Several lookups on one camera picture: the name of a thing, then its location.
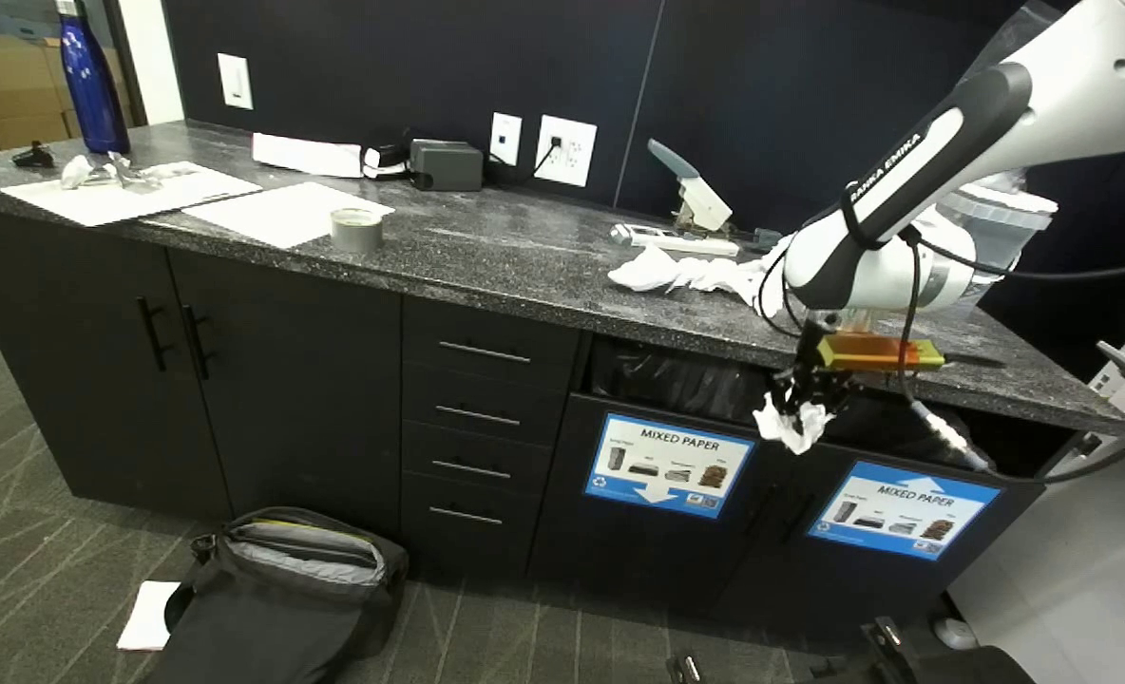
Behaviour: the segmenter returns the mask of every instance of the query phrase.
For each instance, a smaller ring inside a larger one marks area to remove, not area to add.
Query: cabinet door
[[[752,447],[719,520],[606,501],[585,495],[585,482],[592,480],[609,411],[744,437],[705,419],[571,395],[534,545],[534,575],[654,607],[706,611],[749,545],[768,536],[762,527],[773,526],[768,509],[783,457],[768,445]]]
[[[308,504],[396,532],[401,300],[172,256],[237,509]]]
[[[0,351],[79,498],[225,516],[168,260],[0,216]]]
[[[763,622],[787,637],[858,642],[858,622],[892,615],[920,620],[937,596],[1037,498],[1037,488],[1001,488],[991,504],[939,556],[913,558],[880,547],[819,539],[815,527],[856,464],[905,468],[937,480],[995,488],[973,473],[884,457],[867,447],[819,445],[787,468],[778,526],[728,582],[719,611]]]

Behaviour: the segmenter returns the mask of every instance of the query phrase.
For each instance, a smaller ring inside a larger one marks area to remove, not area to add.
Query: cabinet handle
[[[524,352],[467,347],[467,341],[452,341],[452,338],[441,338],[441,351],[467,352],[467,359],[496,359],[496,360],[509,360],[509,365],[534,365],[534,359],[524,359]]]
[[[458,464],[458,460],[435,460],[435,468],[441,468],[441,473],[464,473],[464,475],[479,475],[479,480],[514,480],[509,473],[473,468],[473,464]]]
[[[147,300],[139,300],[139,309],[142,309],[142,326],[146,326],[146,338],[147,338],[147,351],[154,351],[154,365],[156,365],[156,371],[168,371],[168,347],[156,338],[156,326],[154,326],[160,309],[154,309]]]
[[[438,414],[491,421],[491,426],[514,426],[514,430],[522,426],[522,419],[509,419],[509,414],[486,414],[486,411],[467,411],[467,408],[450,408],[450,402],[438,402]]]
[[[482,514],[467,514],[467,509],[450,509],[450,504],[426,504],[435,516],[452,516],[452,520],[473,520],[473,526],[491,526],[503,527],[503,516],[482,516]]]
[[[203,324],[207,324],[207,316],[197,316],[196,309],[184,309],[189,365],[196,365],[197,379],[210,379],[210,352],[207,352],[207,338],[197,335]]]

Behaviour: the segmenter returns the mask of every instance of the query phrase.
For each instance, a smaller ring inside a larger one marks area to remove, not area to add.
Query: sign
[[[995,495],[1001,488],[858,460],[811,536],[939,564]]]
[[[585,495],[719,520],[758,440],[609,414]]]

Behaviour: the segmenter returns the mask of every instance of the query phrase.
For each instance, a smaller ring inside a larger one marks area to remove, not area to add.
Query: backpack
[[[196,539],[156,684],[318,684],[388,642],[408,551],[308,509]]]

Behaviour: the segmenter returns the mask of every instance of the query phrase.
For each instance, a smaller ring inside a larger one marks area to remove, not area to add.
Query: granite countertop
[[[75,151],[79,141],[54,146],[58,164]],[[164,161],[196,161],[260,185],[303,181],[303,174],[260,167],[251,161],[251,136],[237,128],[196,121],[132,128],[132,164],[147,167]],[[12,151],[0,151],[0,185],[31,179],[33,174],[12,167]],[[606,275],[635,260],[635,250],[609,240],[609,227],[624,222],[615,214],[505,190],[435,194],[408,181],[317,181],[393,204],[396,216],[388,216],[386,240],[317,240],[274,250],[188,214],[103,233],[763,369],[783,369],[795,352],[791,338],[777,335],[733,297],[635,297],[615,290]],[[58,222],[4,194],[0,214]],[[1109,402],[984,311],[920,318],[915,335],[937,338],[948,352],[1004,360],[1004,369],[948,365],[943,371],[920,378],[913,393],[923,400],[1063,430],[1125,430],[1125,419]]]

